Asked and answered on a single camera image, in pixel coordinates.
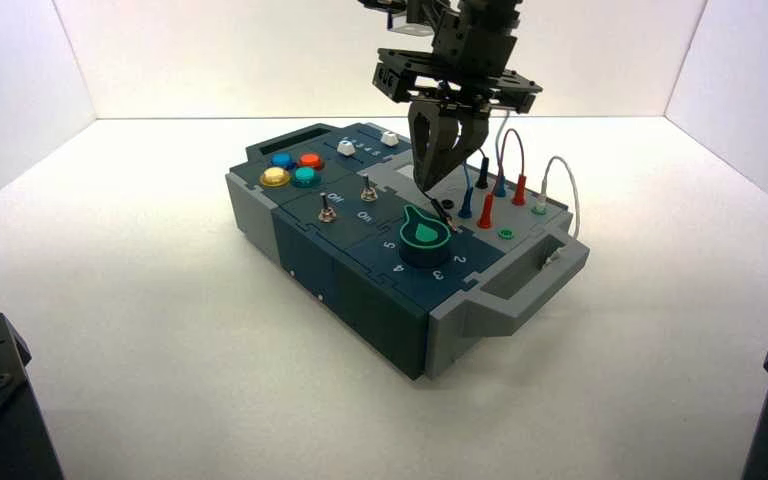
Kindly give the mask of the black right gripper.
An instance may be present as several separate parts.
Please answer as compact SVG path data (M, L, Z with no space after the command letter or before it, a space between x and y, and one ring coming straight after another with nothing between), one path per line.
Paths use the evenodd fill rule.
M428 192L484 144L490 110L526 114L542 87L507 68L518 13L390 13L388 24L399 17L409 33L429 30L432 50L379 49L372 83L413 102L413 179Z

